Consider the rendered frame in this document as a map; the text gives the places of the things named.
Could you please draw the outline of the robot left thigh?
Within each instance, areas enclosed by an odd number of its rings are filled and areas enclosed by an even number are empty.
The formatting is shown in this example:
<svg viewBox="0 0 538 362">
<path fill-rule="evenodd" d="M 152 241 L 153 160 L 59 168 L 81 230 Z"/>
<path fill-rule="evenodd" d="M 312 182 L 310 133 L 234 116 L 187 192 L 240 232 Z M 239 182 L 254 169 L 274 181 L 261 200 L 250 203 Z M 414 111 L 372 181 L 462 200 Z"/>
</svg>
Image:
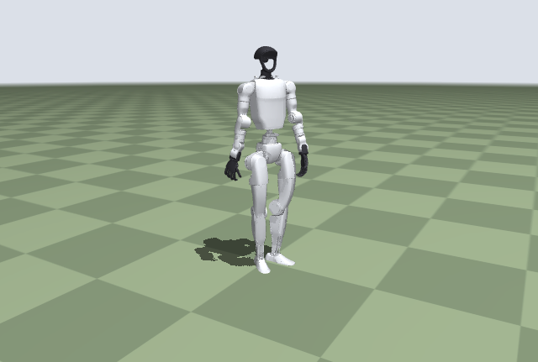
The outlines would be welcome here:
<svg viewBox="0 0 538 362">
<path fill-rule="evenodd" d="M 282 149 L 281 159 L 275 162 L 281 166 L 277 174 L 279 199 L 271 201 L 269 210 L 273 215 L 283 214 L 293 197 L 296 182 L 296 164 L 294 154 Z"/>
</svg>

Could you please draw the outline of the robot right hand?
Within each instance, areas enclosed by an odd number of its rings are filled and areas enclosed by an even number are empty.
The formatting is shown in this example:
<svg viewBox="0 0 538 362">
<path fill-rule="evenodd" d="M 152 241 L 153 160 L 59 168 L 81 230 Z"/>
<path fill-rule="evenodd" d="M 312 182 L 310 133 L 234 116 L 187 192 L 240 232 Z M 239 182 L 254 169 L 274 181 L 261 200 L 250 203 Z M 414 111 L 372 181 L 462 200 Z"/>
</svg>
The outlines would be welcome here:
<svg viewBox="0 0 538 362">
<path fill-rule="evenodd" d="M 241 174 L 239 172 L 239 169 L 238 169 L 238 162 L 240 160 L 240 156 L 241 156 L 241 152 L 238 153 L 236 159 L 229 156 L 230 160 L 228 161 L 227 165 L 226 165 L 226 168 L 225 168 L 225 171 L 224 173 L 231 179 L 231 180 L 235 180 L 235 181 L 238 181 L 236 178 L 235 178 L 235 172 L 237 171 L 237 174 L 239 177 L 241 177 Z M 228 172 L 227 172 L 228 171 Z M 232 177 L 233 176 L 233 177 Z"/>
</svg>

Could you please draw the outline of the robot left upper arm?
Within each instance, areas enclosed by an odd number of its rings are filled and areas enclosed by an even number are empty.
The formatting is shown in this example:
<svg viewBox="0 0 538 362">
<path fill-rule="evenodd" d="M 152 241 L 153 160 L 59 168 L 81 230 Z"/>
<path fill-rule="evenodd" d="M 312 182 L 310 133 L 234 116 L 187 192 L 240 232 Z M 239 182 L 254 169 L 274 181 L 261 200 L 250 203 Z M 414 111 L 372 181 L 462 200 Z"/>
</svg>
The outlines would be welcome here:
<svg viewBox="0 0 538 362">
<path fill-rule="evenodd" d="M 285 81 L 286 83 L 286 107 L 288 112 L 289 123 L 301 123 L 303 116 L 297 111 L 297 99 L 296 99 L 296 86 L 292 81 Z"/>
</svg>

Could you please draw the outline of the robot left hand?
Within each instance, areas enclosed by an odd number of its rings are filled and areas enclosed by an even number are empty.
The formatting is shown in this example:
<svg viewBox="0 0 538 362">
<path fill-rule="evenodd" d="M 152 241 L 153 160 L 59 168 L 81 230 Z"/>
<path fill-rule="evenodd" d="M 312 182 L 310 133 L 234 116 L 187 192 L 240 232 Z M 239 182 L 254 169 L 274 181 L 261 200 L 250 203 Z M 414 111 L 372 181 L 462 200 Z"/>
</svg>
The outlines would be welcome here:
<svg viewBox="0 0 538 362">
<path fill-rule="evenodd" d="M 298 152 L 301 155 L 301 171 L 296 176 L 301 177 L 307 173 L 308 168 L 308 147 L 306 144 L 302 145 L 302 152 Z"/>
</svg>

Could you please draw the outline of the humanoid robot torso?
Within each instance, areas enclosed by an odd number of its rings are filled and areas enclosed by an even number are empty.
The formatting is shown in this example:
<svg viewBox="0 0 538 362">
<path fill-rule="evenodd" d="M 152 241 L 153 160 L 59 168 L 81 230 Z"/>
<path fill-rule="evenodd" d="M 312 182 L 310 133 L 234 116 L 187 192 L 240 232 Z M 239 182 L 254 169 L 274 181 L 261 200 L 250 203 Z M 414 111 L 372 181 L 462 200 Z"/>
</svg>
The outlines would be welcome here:
<svg viewBox="0 0 538 362">
<path fill-rule="evenodd" d="M 255 89 L 250 95 L 251 119 L 257 129 L 266 129 L 262 141 L 256 144 L 256 151 L 263 151 L 267 164 L 281 159 L 282 144 L 277 142 L 279 134 L 273 129 L 282 129 L 286 118 L 286 83 L 278 76 L 273 80 L 262 79 L 265 76 L 252 80 Z M 252 82 L 250 81 L 250 82 Z"/>
</svg>

